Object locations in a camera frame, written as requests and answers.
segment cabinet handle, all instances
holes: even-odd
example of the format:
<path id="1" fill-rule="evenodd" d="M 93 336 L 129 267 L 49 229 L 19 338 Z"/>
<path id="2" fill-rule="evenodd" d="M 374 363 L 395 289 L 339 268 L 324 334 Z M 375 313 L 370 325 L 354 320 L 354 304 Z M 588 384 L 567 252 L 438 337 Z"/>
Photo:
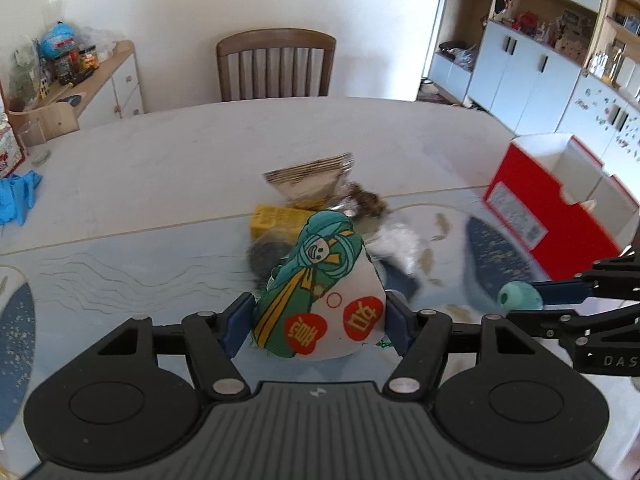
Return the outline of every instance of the cabinet handle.
<path id="1" fill-rule="evenodd" d="M 609 115 L 609 120 L 607 121 L 607 123 L 609 123 L 611 126 L 613 126 L 616 123 L 616 119 L 618 118 L 618 116 L 620 115 L 620 112 L 622 111 L 622 108 L 620 108 L 618 105 L 614 105 L 614 106 L 617 109 L 611 111 L 611 114 Z"/>
<path id="2" fill-rule="evenodd" d="M 626 122 L 628 121 L 629 114 L 625 112 L 625 118 L 620 121 L 620 126 L 616 128 L 617 131 L 621 132 L 625 127 Z"/>

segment stuffed doll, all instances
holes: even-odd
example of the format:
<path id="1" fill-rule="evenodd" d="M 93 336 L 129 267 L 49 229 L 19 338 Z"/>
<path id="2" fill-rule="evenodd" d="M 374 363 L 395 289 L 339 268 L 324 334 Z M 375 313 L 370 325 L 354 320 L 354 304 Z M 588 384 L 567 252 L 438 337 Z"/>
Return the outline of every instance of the stuffed doll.
<path id="1" fill-rule="evenodd" d="M 277 356 L 342 357 L 384 335 L 385 291 L 350 219 L 309 217 L 257 303 L 254 339 Z"/>

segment printed logo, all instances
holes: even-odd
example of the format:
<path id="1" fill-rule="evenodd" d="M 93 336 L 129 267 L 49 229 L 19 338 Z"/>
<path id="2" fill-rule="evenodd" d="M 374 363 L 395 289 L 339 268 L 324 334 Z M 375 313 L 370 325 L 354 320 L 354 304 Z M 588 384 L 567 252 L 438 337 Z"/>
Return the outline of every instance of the printed logo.
<path id="1" fill-rule="evenodd" d="M 316 342 L 326 334 L 327 323 L 318 314 L 296 314 L 284 322 L 287 344 L 296 354 L 309 355 L 316 349 Z"/>
<path id="2" fill-rule="evenodd" d="M 382 301 L 373 296 L 352 301 L 342 313 L 342 323 L 347 336 L 354 341 L 364 341 L 382 318 L 384 309 Z"/>

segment white drawer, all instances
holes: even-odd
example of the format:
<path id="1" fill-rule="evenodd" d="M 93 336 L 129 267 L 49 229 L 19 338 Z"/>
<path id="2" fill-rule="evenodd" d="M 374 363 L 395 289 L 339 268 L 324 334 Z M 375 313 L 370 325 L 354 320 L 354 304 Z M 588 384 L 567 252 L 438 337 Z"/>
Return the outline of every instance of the white drawer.
<path id="1" fill-rule="evenodd" d="M 142 115 L 145 113 L 144 108 L 142 107 L 142 95 L 140 95 L 140 85 L 136 86 L 129 97 L 129 101 L 122 109 L 122 118 L 129 119 L 138 115 Z"/>
<path id="2" fill-rule="evenodd" d="M 116 70 L 115 74 L 113 74 L 113 84 L 116 89 L 118 104 L 123 107 L 136 89 L 136 86 L 138 86 L 135 56 L 127 57 L 127 60 Z"/>

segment red box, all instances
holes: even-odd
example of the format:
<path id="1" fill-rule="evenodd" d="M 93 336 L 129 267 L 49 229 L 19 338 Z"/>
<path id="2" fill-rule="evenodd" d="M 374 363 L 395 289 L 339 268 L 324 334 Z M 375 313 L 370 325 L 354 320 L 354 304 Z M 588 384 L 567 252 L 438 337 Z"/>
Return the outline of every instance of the red box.
<path id="1" fill-rule="evenodd" d="M 484 201 L 552 280 L 619 256 L 640 222 L 638 200 L 565 134 L 515 139 Z"/>

